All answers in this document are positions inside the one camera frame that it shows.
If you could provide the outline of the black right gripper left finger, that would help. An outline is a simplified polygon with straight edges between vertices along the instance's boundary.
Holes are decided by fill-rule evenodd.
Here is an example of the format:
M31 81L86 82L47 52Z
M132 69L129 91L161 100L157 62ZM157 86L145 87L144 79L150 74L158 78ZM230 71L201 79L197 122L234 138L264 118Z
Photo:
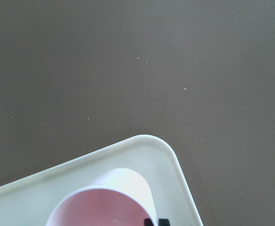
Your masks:
M150 218L146 218L144 219L144 226L155 226L155 222L153 222Z

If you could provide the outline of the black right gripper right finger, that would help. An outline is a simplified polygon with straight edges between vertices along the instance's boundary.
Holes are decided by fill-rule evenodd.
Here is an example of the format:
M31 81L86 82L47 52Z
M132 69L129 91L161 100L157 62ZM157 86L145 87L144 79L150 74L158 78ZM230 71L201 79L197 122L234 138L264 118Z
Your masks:
M158 221L158 226L170 226L170 221L167 218L160 218Z

